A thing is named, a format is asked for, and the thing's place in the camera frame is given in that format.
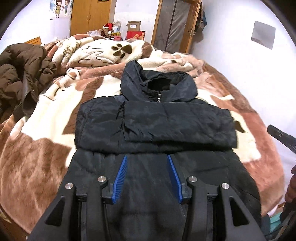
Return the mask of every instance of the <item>human hand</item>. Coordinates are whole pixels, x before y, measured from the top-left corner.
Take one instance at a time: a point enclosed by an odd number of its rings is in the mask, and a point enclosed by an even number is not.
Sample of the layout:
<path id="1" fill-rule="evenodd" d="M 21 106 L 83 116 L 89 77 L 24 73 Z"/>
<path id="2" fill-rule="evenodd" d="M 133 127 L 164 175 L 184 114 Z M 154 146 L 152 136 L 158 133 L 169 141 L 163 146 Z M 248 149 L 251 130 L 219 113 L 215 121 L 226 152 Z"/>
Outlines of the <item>human hand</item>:
<path id="1" fill-rule="evenodd" d="M 291 173 L 293 174 L 290 184 L 285 195 L 285 201 L 291 203 L 296 198 L 296 166 L 292 168 Z"/>

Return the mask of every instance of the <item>wooden door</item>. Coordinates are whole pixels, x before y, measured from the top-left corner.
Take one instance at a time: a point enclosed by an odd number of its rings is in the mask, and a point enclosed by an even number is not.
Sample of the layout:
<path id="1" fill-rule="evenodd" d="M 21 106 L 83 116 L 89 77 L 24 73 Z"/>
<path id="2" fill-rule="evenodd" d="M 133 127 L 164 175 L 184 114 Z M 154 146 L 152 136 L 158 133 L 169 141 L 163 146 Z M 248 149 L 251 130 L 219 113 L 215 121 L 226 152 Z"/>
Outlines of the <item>wooden door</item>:
<path id="1" fill-rule="evenodd" d="M 89 31 L 91 0 L 75 0 L 71 17 L 71 36 Z"/>
<path id="2" fill-rule="evenodd" d="M 109 21 L 109 14 L 111 9 L 112 0 L 98 1 L 91 0 L 91 8 L 89 12 L 89 31 L 99 30 L 105 24 L 112 23 L 113 19 Z"/>
<path id="3" fill-rule="evenodd" d="M 191 1 L 185 0 L 185 2 L 190 3 L 190 9 L 186 21 L 186 26 L 183 34 L 183 38 L 180 44 L 180 52 L 188 53 L 190 50 L 192 38 L 195 35 L 195 25 L 197 22 L 198 14 L 200 11 L 201 0 Z"/>

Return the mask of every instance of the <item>white wall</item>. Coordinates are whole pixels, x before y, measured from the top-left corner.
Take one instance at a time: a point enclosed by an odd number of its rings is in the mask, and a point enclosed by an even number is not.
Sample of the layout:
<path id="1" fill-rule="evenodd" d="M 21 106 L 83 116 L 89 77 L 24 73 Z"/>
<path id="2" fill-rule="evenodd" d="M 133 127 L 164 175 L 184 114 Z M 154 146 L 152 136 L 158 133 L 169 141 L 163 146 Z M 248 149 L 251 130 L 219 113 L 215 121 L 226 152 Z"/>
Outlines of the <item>white wall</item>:
<path id="1" fill-rule="evenodd" d="M 12 21 L 0 40 L 0 53 L 11 44 L 41 38 L 46 44 L 70 35 L 70 18 L 50 20 L 49 0 L 32 0 Z"/>
<path id="2" fill-rule="evenodd" d="M 114 21 L 121 21 L 121 35 L 126 37 L 129 21 L 141 21 L 140 30 L 145 32 L 145 41 L 151 42 L 159 0 L 117 0 Z"/>
<path id="3" fill-rule="evenodd" d="M 266 125 L 296 137 L 296 47 L 260 0 L 203 0 L 207 26 L 191 53 L 220 71 L 250 101 Z M 254 21 L 276 28 L 273 49 L 251 41 Z M 276 141 L 286 186 L 296 156 Z"/>

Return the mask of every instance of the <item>plastic bag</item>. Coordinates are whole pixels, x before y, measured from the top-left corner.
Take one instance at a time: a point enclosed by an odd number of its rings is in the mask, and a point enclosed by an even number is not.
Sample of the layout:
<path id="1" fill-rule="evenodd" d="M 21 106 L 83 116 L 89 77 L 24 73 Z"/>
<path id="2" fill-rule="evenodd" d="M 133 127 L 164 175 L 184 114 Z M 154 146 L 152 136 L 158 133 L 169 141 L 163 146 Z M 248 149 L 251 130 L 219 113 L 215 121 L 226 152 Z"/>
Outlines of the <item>plastic bag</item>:
<path id="1" fill-rule="evenodd" d="M 118 27 L 118 31 L 119 31 L 120 28 L 121 28 L 121 22 L 120 21 L 114 21 L 113 22 L 113 27 Z"/>
<path id="2" fill-rule="evenodd" d="M 96 36 L 101 36 L 101 33 L 98 30 L 95 31 L 89 31 L 86 34 L 88 34 L 90 37 L 96 37 Z"/>

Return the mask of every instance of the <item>red box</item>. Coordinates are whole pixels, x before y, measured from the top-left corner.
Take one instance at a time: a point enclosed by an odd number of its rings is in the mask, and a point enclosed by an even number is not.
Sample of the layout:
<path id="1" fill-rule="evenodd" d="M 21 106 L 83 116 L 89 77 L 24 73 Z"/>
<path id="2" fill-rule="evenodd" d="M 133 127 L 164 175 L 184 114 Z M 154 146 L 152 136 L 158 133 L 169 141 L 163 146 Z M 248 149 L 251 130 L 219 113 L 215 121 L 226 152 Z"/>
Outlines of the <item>red box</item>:
<path id="1" fill-rule="evenodd" d="M 114 38 L 113 40 L 115 40 L 115 41 L 122 41 L 121 36 L 112 36 L 112 38 Z"/>
<path id="2" fill-rule="evenodd" d="M 144 40 L 145 31 L 127 31 L 126 39 L 140 39 Z"/>

